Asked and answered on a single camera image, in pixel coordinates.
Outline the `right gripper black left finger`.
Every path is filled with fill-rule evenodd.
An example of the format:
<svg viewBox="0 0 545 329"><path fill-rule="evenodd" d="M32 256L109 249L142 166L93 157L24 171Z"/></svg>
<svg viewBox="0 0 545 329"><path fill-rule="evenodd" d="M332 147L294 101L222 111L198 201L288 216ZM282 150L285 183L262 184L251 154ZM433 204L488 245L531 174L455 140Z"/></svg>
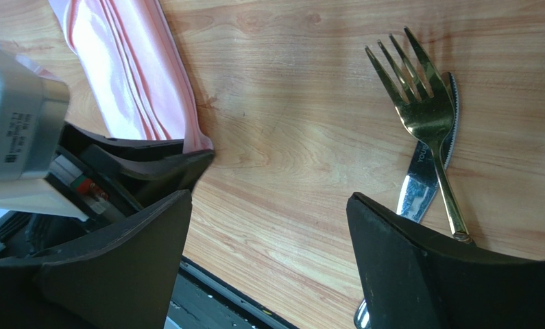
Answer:
<svg viewBox="0 0 545 329"><path fill-rule="evenodd" d="M192 211L178 191L33 257L0 259L0 328L162 328Z"/></svg>

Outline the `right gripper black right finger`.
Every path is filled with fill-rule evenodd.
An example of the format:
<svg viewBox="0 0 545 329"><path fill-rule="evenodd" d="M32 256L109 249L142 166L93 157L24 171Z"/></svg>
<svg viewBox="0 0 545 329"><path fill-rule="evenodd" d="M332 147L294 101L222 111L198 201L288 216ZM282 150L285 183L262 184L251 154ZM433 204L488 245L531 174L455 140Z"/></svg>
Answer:
<svg viewBox="0 0 545 329"><path fill-rule="evenodd" d="M545 260L456 241L359 192L346 213L373 328L545 328Z"/></svg>

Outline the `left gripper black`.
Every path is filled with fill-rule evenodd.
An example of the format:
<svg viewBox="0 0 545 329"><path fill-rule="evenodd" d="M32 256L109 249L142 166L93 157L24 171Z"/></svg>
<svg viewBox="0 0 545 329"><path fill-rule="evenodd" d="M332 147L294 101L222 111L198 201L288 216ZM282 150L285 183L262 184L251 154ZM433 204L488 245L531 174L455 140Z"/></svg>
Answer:
<svg viewBox="0 0 545 329"><path fill-rule="evenodd" d="M192 191L215 152L182 149L181 140L110 138L70 123L36 170L26 146L0 147L0 258L43 253Z"/></svg>

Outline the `pink cloth napkin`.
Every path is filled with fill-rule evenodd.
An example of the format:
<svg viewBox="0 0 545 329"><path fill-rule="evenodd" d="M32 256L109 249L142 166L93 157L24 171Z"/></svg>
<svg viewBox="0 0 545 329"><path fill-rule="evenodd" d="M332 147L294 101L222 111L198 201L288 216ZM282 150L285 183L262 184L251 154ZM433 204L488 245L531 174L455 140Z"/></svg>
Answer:
<svg viewBox="0 0 545 329"><path fill-rule="evenodd" d="M51 1L111 136L181 140L211 150L186 69L158 1Z"/></svg>

